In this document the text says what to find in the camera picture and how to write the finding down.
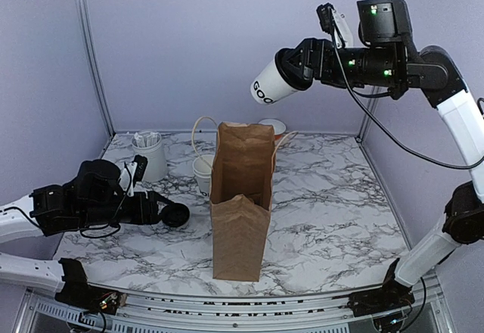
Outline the white paper cup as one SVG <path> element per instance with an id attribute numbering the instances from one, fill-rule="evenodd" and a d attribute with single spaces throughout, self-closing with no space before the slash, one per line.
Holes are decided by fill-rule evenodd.
<path id="1" fill-rule="evenodd" d="M 284 80 L 273 59 L 250 85 L 253 99 L 264 105 L 274 104 L 299 90 Z"/>

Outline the brown paper bag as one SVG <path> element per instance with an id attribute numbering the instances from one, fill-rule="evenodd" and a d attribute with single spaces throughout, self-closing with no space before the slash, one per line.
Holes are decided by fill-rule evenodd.
<path id="1" fill-rule="evenodd" d="M 257 282 L 271 222 L 273 174 L 285 137 L 272 126 L 218 124 L 209 193 L 213 278 Z"/>

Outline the black plastic cup lid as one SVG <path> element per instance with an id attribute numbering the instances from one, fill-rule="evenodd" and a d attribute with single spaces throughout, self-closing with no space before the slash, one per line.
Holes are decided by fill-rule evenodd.
<path id="1" fill-rule="evenodd" d="M 275 55 L 275 65 L 282 79 L 297 91 L 307 90 L 313 82 L 312 71 L 310 72 L 286 72 L 281 66 L 282 52 L 279 50 Z"/>

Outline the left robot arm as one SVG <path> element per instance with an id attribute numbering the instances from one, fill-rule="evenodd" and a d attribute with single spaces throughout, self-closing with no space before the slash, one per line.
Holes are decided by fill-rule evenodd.
<path id="1" fill-rule="evenodd" d="M 80 261 L 49 260 L 27 243 L 66 232 L 97 240 L 115 235 L 125 225 L 185 224 L 190 216 L 186 207 L 155 191 L 135 190 L 146 166 L 140 156 L 123 168 L 108 160 L 87 160 L 71 181 L 37 188 L 2 206 L 2 282 L 51 292 L 56 300 L 78 307 L 116 306 L 118 291 L 91 285 Z"/>

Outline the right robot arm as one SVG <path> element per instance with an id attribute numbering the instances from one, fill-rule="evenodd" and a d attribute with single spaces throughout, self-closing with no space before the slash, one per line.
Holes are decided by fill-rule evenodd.
<path id="1" fill-rule="evenodd" d="M 317 81 L 345 89 L 356 103 L 361 102 L 357 89 L 366 86 L 385 88 L 394 100 L 416 89 L 437 112 L 461 156 L 460 163 L 426 155 L 422 160 L 470 175 L 453 191 L 434 227 L 389 265 L 379 287 L 349 295 L 353 314 L 365 316 L 413 304 L 413 287 L 431 269 L 459 247 L 482 240 L 483 115 L 450 54 L 438 45 L 416 47 L 405 0 L 360 0 L 357 9 L 360 47 L 346 44 L 333 5 L 318 7 L 327 38 L 306 38 L 276 53 L 275 66 L 284 84 L 304 91 Z"/>

